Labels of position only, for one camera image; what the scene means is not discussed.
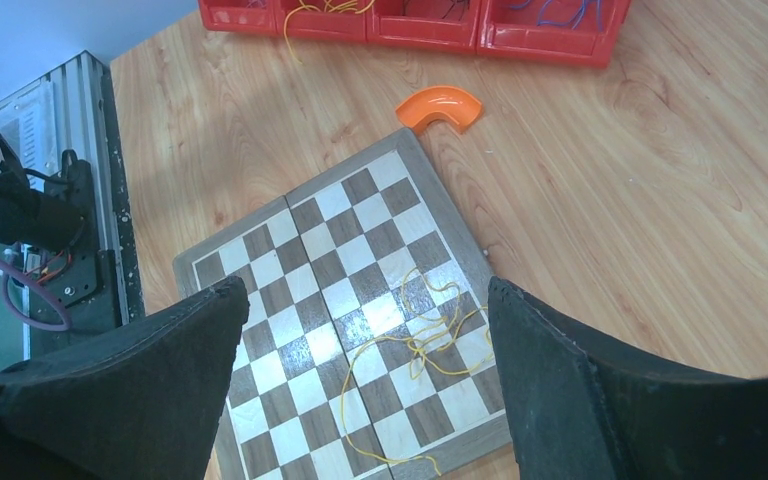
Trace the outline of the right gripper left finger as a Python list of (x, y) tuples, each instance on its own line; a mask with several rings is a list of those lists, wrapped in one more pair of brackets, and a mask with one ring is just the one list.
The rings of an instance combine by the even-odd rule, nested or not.
[(0, 479), (202, 478), (248, 314), (231, 276), (0, 371)]

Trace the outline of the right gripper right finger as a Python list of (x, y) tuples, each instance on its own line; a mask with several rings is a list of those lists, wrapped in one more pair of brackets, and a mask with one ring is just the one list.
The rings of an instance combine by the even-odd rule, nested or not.
[(524, 479), (768, 479), (768, 377), (646, 352), (514, 283), (489, 327)]

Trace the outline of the wooden chessboard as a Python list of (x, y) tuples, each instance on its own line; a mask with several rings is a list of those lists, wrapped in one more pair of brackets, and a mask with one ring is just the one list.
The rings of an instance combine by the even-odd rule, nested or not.
[(222, 479), (432, 479), (509, 444), (492, 271), (407, 129), (179, 254), (189, 296), (250, 313), (215, 449)]

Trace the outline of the orange curved plastic piece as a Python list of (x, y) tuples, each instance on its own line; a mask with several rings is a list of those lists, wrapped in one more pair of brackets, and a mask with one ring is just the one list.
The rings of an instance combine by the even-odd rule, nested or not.
[(476, 97), (450, 85), (418, 90), (395, 108), (397, 119), (417, 135), (435, 122), (446, 123), (456, 133), (463, 134), (483, 113), (484, 106)]

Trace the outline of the red compartment bin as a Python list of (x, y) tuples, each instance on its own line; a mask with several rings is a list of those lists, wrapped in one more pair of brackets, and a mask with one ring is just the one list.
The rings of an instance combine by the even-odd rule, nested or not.
[(202, 1), (211, 31), (609, 64), (630, 0)]

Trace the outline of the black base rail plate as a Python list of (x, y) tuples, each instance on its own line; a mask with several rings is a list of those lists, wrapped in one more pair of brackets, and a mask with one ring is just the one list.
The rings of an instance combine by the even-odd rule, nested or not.
[(145, 314), (121, 135), (110, 69), (88, 52), (0, 101), (0, 134), (33, 188), (70, 201), (85, 218), (67, 253), (22, 246), (16, 259), (71, 315), (64, 333), (21, 327), (29, 359), (99, 335)]

